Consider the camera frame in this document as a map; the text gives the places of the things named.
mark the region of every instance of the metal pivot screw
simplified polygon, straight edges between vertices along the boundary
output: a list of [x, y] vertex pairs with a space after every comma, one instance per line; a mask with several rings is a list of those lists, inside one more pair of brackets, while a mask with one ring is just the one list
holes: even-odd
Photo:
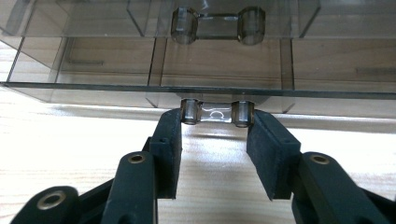
[[245, 7], [238, 13], [238, 41], [244, 45], [262, 42], [265, 34], [265, 12], [260, 7]]
[[40, 210], [48, 210], [61, 204], [64, 199], [66, 199], [66, 194], [62, 190], [56, 190], [44, 195], [44, 197], [38, 201], [37, 208]]
[[330, 163], [329, 159], [321, 155], [312, 155], [309, 159], [311, 159], [311, 161], [314, 161], [315, 163], [322, 165], [327, 165]]
[[133, 155], [130, 158], [128, 158], [128, 162], [130, 162], [132, 164], [137, 164], [137, 163], [144, 161], [145, 159], [146, 158], [143, 155]]
[[189, 45], [197, 38], [198, 13], [190, 7], [179, 7], [173, 13], [171, 36], [182, 45]]
[[254, 123], [254, 104], [238, 101], [232, 104], [232, 123], [238, 128], [247, 128]]
[[195, 125], [201, 120], [201, 103], [198, 100], [184, 99], [181, 101], [181, 122]]

